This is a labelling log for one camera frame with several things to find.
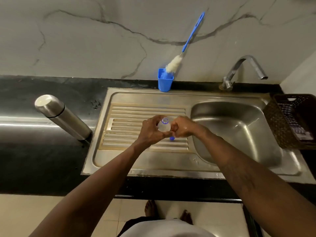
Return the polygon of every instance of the dark pants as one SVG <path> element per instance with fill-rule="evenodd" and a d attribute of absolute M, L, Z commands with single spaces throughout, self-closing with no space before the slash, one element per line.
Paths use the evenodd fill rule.
<path fill-rule="evenodd" d="M 159 217 L 139 217 L 136 219 L 132 219 L 129 221 L 126 221 L 125 225 L 123 226 L 123 229 L 121 230 L 121 232 L 118 234 L 117 237 L 120 237 L 125 231 L 127 231 L 130 227 L 132 227 L 134 224 L 137 224 L 139 222 L 144 222 L 144 221 L 151 221 L 151 220 L 161 220 Z"/>

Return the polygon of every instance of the forearm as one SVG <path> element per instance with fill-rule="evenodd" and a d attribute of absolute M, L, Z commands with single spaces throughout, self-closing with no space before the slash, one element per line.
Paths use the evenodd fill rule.
<path fill-rule="evenodd" d="M 90 236 L 146 147 L 136 141 L 88 177 L 58 203 L 31 236 Z"/>
<path fill-rule="evenodd" d="M 316 208 L 276 174 L 208 129 L 196 132 L 258 223 L 272 236 L 315 233 Z"/>

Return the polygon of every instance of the brown basket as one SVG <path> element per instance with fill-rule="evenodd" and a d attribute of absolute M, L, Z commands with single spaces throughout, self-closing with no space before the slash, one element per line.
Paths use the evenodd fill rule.
<path fill-rule="evenodd" d="M 263 113 L 281 148 L 316 149 L 316 97 L 314 95 L 274 95 L 263 109 Z M 296 128 L 295 126 L 308 131 L 313 139 L 299 139 L 292 130 Z"/>

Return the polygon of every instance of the brush bristles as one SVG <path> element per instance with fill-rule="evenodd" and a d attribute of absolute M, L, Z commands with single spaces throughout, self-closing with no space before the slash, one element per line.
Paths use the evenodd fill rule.
<path fill-rule="evenodd" d="M 166 72 L 176 72 L 180 63 L 181 63 L 182 57 L 177 55 L 167 66 L 166 66 Z"/>

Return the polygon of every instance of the person's left hand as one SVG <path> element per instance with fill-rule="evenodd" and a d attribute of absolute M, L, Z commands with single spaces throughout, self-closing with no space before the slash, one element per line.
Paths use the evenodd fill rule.
<path fill-rule="evenodd" d="M 137 140 L 149 147 L 164 138 L 171 137 L 172 131 L 161 132 L 158 130 L 157 125 L 164 117 L 166 116 L 157 115 L 148 120 L 144 120 Z"/>

